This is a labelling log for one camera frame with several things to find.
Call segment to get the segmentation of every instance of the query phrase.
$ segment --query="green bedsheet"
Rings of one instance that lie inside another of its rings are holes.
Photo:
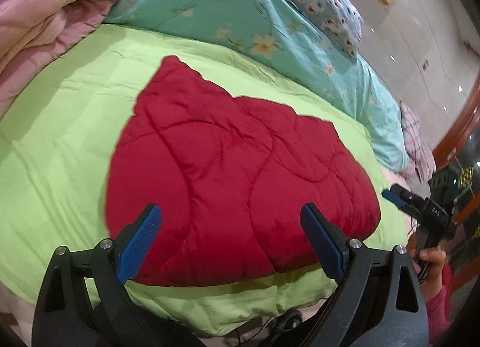
[[[36,301],[57,246],[87,249],[108,236],[110,156],[137,94],[170,54],[233,96],[285,103],[332,121],[377,194],[387,186],[365,128],[306,88],[222,46],[102,25],[47,66],[0,122],[0,281],[21,298]],[[366,243],[391,249],[406,242],[406,230],[402,215],[379,199],[382,221]],[[96,299],[92,281],[88,286]],[[135,302],[216,335],[257,315],[315,303],[334,288],[317,266],[224,286],[127,283]]]

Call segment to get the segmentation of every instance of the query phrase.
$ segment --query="floral pillowcase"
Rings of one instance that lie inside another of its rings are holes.
[[[363,19],[349,0],[289,0],[311,23],[356,60]]]

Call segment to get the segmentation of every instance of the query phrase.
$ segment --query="handheld controller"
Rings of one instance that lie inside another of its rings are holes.
[[[436,172],[430,181],[430,192],[431,198],[423,199],[397,183],[382,192],[384,198],[419,224],[415,261],[420,266],[420,282],[425,279],[429,264],[419,260],[418,253],[425,248],[437,247],[442,239],[453,239],[457,231],[457,223],[452,217],[457,202],[458,173],[450,167]]]

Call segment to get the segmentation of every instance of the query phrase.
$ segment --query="plaid pillow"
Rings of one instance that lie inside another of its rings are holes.
[[[420,133],[419,117],[401,101],[400,111],[402,114],[401,125],[406,153],[409,154],[414,162],[420,182],[427,182],[436,170],[434,155]]]

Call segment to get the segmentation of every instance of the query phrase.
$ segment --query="blue gripper pad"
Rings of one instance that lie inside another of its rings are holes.
[[[345,235],[312,203],[303,206],[300,224],[326,276],[337,283],[343,281],[350,259]]]
[[[134,279],[140,270],[145,256],[157,235],[162,222],[162,213],[157,205],[149,204],[138,219],[122,230],[130,233],[131,239],[125,244],[118,256],[117,279],[122,284]]]
[[[397,208],[404,208],[407,205],[405,201],[401,200],[387,189],[382,191],[382,197],[393,203]]]

